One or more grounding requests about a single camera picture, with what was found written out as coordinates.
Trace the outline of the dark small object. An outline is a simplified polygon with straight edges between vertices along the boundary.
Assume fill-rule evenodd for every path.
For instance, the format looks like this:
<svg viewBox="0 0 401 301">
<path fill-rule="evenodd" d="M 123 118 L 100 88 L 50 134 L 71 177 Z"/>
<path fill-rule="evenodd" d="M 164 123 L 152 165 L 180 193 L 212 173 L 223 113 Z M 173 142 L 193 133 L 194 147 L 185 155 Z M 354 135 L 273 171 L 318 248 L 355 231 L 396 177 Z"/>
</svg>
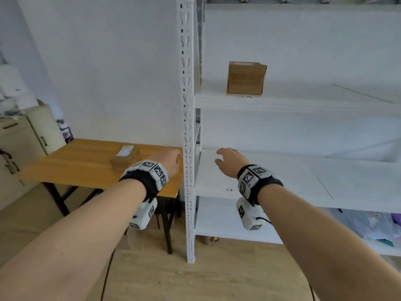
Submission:
<svg viewBox="0 0 401 301">
<path fill-rule="evenodd" d="M 63 135 L 65 142 L 68 144 L 71 141 L 73 141 L 74 136 L 71 132 L 70 126 L 62 119 L 57 119 L 57 123 L 58 123 L 59 129 Z"/>
</svg>

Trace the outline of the beige cabinet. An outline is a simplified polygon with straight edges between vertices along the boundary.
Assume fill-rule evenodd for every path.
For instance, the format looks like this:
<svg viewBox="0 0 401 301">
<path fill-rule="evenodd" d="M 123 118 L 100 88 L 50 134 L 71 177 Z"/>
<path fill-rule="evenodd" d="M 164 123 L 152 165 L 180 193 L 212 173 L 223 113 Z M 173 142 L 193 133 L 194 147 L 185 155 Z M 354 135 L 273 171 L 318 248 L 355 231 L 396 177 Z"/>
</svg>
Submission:
<svg viewBox="0 0 401 301">
<path fill-rule="evenodd" d="M 48 105 L 0 119 L 0 211 L 38 185 L 23 181 L 18 173 L 64 145 L 66 142 Z"/>
</svg>

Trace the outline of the flat labelled cardboard box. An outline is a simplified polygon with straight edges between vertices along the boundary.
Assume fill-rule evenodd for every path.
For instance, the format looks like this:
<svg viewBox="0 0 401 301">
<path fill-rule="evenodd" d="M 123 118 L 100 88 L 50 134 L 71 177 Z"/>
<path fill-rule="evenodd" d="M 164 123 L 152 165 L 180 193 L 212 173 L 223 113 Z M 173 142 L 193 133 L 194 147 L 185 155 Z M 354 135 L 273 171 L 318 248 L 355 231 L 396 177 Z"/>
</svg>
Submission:
<svg viewBox="0 0 401 301">
<path fill-rule="evenodd" d="M 140 153 L 137 146 L 122 146 L 115 156 L 110 159 L 113 171 L 123 172 L 140 160 Z"/>
</svg>

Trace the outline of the person's right forearm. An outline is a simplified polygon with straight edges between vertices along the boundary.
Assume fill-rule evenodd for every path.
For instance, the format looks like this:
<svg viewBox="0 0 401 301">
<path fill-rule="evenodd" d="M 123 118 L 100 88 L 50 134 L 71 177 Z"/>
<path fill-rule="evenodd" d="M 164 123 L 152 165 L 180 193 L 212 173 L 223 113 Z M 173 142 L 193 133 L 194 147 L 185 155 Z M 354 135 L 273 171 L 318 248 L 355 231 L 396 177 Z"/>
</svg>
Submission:
<svg viewBox="0 0 401 301">
<path fill-rule="evenodd" d="M 401 274 L 348 228 L 280 185 L 258 201 L 320 301 L 401 301 Z"/>
</svg>

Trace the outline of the tall brown cardboard box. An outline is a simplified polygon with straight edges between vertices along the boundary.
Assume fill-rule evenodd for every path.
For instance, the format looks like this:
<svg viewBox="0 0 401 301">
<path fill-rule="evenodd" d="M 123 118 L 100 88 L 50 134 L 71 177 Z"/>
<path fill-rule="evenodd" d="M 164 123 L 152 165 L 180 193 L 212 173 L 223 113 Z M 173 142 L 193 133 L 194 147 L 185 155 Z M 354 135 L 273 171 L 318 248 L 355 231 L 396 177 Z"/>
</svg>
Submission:
<svg viewBox="0 0 401 301">
<path fill-rule="evenodd" d="M 261 96 L 267 65 L 259 62 L 230 61 L 227 94 Z"/>
</svg>

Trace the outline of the person's right hand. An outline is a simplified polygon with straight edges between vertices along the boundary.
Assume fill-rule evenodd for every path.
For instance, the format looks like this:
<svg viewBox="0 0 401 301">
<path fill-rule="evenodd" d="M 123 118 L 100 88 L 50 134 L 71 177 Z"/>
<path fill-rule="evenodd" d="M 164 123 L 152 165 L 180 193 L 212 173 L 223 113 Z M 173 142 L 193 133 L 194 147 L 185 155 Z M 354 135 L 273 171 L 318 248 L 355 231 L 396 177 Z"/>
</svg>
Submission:
<svg viewBox="0 0 401 301">
<path fill-rule="evenodd" d="M 224 175 L 231 178 L 237 179 L 240 170 L 250 164 L 250 161 L 245 156 L 232 148 L 220 148 L 217 150 L 217 154 L 224 161 L 224 165 L 218 166 L 218 168 Z"/>
</svg>

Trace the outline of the person's left forearm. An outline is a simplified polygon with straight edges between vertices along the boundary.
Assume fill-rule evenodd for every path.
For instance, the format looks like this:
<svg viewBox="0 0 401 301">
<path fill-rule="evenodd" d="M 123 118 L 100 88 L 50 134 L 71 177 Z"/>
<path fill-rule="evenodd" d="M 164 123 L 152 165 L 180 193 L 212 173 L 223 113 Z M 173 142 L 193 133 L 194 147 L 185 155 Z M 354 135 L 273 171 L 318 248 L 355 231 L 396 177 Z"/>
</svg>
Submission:
<svg viewBox="0 0 401 301">
<path fill-rule="evenodd" d="M 145 196 L 123 180 L 43 231 L 0 268 L 0 301 L 85 301 Z"/>
</svg>

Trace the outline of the white metal shelving unit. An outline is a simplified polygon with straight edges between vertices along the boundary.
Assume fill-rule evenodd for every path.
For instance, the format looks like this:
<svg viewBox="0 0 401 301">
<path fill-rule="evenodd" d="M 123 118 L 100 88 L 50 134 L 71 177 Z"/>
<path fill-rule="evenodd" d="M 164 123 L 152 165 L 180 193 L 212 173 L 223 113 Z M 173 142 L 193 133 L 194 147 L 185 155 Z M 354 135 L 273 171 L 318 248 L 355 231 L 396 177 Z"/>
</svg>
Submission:
<svg viewBox="0 0 401 301">
<path fill-rule="evenodd" d="M 248 231 L 233 147 L 319 208 L 401 213 L 401 2 L 175 0 L 187 261 L 196 236 L 281 244 Z M 230 61 L 267 65 L 261 96 L 227 94 Z"/>
</svg>

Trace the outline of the black white marker wrist tracker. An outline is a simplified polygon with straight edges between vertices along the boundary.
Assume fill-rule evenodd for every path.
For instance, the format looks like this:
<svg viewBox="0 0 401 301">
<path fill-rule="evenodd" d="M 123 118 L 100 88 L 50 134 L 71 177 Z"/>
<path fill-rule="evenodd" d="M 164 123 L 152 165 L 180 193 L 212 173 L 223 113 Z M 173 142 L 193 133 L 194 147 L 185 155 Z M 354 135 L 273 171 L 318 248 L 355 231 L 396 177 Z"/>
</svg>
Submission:
<svg viewBox="0 0 401 301">
<path fill-rule="evenodd" d="M 146 189 L 146 197 L 129 223 L 130 228 L 144 230 L 157 209 L 157 194 L 169 181 L 168 172 L 160 162 L 143 160 L 127 168 L 119 181 L 126 179 L 137 180 Z"/>
<path fill-rule="evenodd" d="M 260 165 L 247 165 L 238 172 L 238 189 L 241 197 L 236 202 L 237 212 L 246 230 L 259 230 L 271 224 L 258 201 L 259 191 L 266 185 L 280 185 L 275 174 Z"/>
</svg>

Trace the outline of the wooden table with black legs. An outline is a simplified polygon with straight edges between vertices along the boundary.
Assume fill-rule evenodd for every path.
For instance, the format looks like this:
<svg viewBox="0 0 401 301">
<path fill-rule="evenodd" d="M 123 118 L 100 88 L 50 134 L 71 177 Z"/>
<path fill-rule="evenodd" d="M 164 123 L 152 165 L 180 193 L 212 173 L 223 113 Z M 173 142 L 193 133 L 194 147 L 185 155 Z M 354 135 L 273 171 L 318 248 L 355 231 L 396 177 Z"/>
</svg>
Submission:
<svg viewBox="0 0 401 301">
<path fill-rule="evenodd" d="M 173 244 L 170 228 L 174 216 L 181 216 L 179 206 L 179 189 L 183 181 L 183 153 L 182 148 L 155 146 L 146 144 L 128 144 L 122 142 L 86 140 L 76 138 L 50 155 L 23 166 L 18 172 L 23 182 L 39 182 L 50 193 L 53 202 L 58 207 L 62 216 L 67 216 L 68 210 L 65 200 L 78 188 L 92 188 L 90 196 L 82 204 L 90 201 L 100 191 L 104 191 L 121 177 L 121 171 L 112 169 L 110 160 L 118 153 L 122 146 L 132 145 L 139 150 L 139 160 L 144 160 L 165 148 L 173 148 L 181 151 L 180 170 L 158 194 L 158 209 L 162 215 L 162 223 L 168 254 L 173 254 Z M 55 185 L 70 186 L 62 195 Z M 168 218 L 167 200 L 159 198 L 172 198 L 173 212 Z"/>
</svg>

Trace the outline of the translucent plastic bags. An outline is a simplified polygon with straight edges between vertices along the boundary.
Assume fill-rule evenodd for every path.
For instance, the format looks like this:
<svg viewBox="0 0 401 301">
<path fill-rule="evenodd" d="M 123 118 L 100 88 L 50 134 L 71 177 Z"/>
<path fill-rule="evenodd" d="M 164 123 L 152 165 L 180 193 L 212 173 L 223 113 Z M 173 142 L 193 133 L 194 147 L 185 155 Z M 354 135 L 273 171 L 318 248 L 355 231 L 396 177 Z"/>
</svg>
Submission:
<svg viewBox="0 0 401 301">
<path fill-rule="evenodd" d="M 401 226 L 394 222 L 391 213 L 340 208 L 324 208 L 323 211 L 360 238 L 389 241 L 401 238 Z"/>
</svg>

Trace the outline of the person's left hand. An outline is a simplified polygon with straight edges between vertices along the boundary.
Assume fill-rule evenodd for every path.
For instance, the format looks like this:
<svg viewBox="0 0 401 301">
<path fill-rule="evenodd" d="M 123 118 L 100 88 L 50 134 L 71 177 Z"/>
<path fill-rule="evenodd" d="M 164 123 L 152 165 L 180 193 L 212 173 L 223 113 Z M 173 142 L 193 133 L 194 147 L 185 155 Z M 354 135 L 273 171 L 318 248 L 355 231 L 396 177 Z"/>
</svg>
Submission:
<svg viewBox="0 0 401 301">
<path fill-rule="evenodd" d="M 178 172 L 179 168 L 174 165 L 175 154 L 174 150 L 178 148 L 166 148 L 148 157 L 149 160 L 160 163 L 167 171 L 168 177 L 174 177 Z"/>
</svg>

